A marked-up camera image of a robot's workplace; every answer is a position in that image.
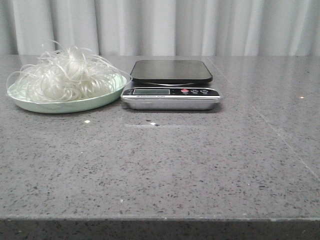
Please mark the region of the white vermicelli noodle bundle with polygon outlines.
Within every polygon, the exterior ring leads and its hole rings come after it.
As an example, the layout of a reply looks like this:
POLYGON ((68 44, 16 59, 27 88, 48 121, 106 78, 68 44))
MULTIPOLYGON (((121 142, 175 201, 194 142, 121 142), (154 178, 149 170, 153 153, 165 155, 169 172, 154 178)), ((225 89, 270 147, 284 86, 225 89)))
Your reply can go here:
POLYGON ((91 49, 72 45, 44 51, 36 64, 25 64, 6 82, 12 98, 36 104, 88 100, 113 94, 132 80, 91 49))

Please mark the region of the black silver kitchen scale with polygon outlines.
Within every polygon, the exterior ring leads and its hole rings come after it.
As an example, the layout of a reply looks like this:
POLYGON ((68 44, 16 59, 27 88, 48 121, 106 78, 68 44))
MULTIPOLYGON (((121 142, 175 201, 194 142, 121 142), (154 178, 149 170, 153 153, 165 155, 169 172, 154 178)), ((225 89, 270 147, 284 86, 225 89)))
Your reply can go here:
POLYGON ((222 98, 200 60, 139 60, 130 75, 120 98, 134 110, 211 110, 222 98))

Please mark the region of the light green round plate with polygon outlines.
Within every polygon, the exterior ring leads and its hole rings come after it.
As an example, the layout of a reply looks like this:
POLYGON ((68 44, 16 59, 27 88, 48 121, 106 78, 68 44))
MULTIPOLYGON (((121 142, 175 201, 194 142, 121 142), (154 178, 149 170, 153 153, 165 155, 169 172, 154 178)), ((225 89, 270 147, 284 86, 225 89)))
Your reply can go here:
POLYGON ((18 89, 15 83, 8 88, 7 93, 17 106, 31 112, 44 114, 76 113, 96 109, 117 100, 120 97, 123 88, 131 81, 132 77, 126 73, 122 73, 117 74, 115 79, 122 81, 122 84, 117 87, 114 92, 82 100, 36 103, 27 100, 26 92, 18 89))

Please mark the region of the white pleated curtain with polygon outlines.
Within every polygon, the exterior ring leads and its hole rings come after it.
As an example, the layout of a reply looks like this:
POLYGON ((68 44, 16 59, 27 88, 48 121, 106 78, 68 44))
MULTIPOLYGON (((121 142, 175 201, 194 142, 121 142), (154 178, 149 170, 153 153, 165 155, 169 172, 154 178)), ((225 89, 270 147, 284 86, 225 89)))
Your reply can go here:
POLYGON ((1 54, 318 56, 317 0, 3 0, 1 54))

